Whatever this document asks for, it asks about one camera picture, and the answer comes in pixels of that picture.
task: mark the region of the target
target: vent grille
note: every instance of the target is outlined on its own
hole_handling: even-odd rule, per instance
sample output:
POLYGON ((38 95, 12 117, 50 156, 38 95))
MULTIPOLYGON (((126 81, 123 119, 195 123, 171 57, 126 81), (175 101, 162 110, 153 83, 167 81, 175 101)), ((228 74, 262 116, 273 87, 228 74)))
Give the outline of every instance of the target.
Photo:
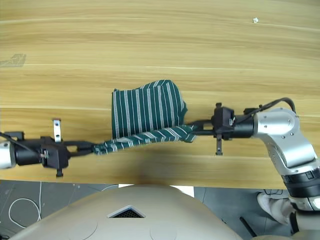
POLYGON ((139 215, 137 212, 135 212, 132 209, 128 209, 124 212, 121 212, 115 216, 113 216, 113 218, 134 218, 134 219, 142 219, 143 217, 141 215, 139 215))

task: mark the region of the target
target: metal bracket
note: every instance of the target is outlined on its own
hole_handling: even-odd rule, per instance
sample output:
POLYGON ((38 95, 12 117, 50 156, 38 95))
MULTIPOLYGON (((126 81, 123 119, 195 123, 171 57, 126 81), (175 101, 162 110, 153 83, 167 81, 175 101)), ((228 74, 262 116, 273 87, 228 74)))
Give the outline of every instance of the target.
POLYGON ((53 134, 54 134, 54 141, 56 143, 60 143, 62 140, 60 119, 53 119, 53 134))
POLYGON ((217 156, 222 156, 222 135, 221 134, 217 134, 216 135, 216 153, 215 155, 217 156))

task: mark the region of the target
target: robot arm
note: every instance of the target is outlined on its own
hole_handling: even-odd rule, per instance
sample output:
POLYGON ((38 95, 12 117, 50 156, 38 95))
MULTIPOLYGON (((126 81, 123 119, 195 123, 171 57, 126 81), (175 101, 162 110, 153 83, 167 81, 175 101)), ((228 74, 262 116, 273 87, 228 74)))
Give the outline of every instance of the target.
POLYGON ((200 120, 197 135, 213 135, 216 138, 216 155, 222 155, 222 140, 233 138, 261 139, 277 172, 281 175, 290 194, 293 207, 300 211, 320 213, 320 160, 312 144, 300 130, 300 120, 291 99, 281 98, 259 108, 246 108, 244 115, 216 104, 211 120, 200 120), (287 108, 267 110, 279 102, 287 102, 287 108), (211 124, 212 130, 204 125, 211 124))

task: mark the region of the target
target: black cable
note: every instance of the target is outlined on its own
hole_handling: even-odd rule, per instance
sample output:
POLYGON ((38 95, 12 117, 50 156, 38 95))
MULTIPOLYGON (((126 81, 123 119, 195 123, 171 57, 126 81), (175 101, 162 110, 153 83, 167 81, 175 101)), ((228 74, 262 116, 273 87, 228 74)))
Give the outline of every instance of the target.
POLYGON ((3 137, 4 139, 8 140, 9 142, 11 142, 11 143, 13 143, 15 145, 18 145, 18 146, 20 146, 20 147, 22 147, 22 148, 24 148, 24 149, 26 149, 26 150, 38 155, 40 157, 40 154, 37 151, 32 150, 30 147, 27 147, 26 145, 23 145, 20 142, 12 139, 9 135, 6 135, 3 132, 0 132, 0 137, 3 137))
POLYGON ((288 97, 283 97, 283 98, 280 98, 280 99, 277 99, 277 100, 274 100, 272 102, 269 102, 265 105, 260 105, 258 108, 256 108, 255 110, 251 111, 250 113, 248 113, 247 115, 245 115, 244 117, 240 118, 239 120, 236 121, 236 124, 239 124, 239 123, 242 123, 244 122, 245 120, 249 119, 252 115, 258 113, 258 112, 262 112, 264 110, 267 110, 269 108, 272 108, 273 106, 277 105, 278 103, 280 102, 286 102, 291 110, 296 113, 296 107, 295 107, 295 104, 294 104, 294 101, 292 101, 290 98, 288 97))
POLYGON ((267 191, 265 189, 263 189, 264 193, 268 196, 272 196, 272 195, 282 195, 283 194, 283 190, 276 190, 276 192, 272 192, 272 189, 270 190, 270 193, 267 193, 267 191))

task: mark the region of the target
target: shoe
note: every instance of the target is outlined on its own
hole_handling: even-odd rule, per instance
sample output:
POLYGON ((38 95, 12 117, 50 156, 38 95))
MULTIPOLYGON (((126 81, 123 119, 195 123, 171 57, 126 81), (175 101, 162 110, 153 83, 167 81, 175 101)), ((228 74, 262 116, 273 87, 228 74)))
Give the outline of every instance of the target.
POLYGON ((270 216, 272 216, 271 213, 271 204, 270 204, 270 198, 265 194, 260 192, 258 194, 258 196, 256 197, 258 200, 258 204, 259 206, 266 212, 268 213, 270 216))
POLYGON ((288 225, 290 213, 294 211, 288 198, 272 199, 264 193, 257 196, 259 206, 278 223, 288 225))

